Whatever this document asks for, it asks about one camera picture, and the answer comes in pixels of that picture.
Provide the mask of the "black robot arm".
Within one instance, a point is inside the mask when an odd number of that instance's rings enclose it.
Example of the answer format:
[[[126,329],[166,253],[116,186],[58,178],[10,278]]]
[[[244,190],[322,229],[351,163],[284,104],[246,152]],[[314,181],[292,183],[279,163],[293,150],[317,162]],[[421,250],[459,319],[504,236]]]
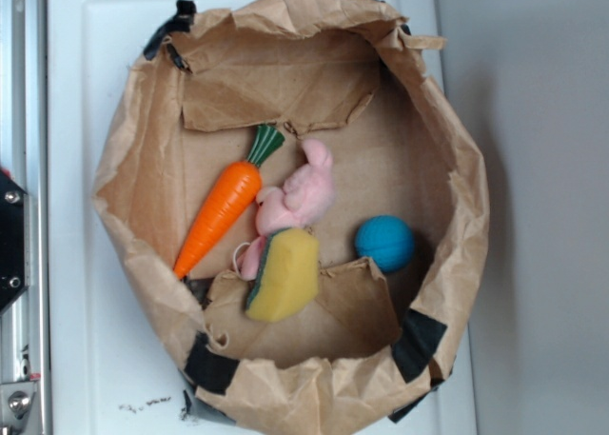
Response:
[[[28,195],[1,168],[1,314],[26,290],[26,201]]]

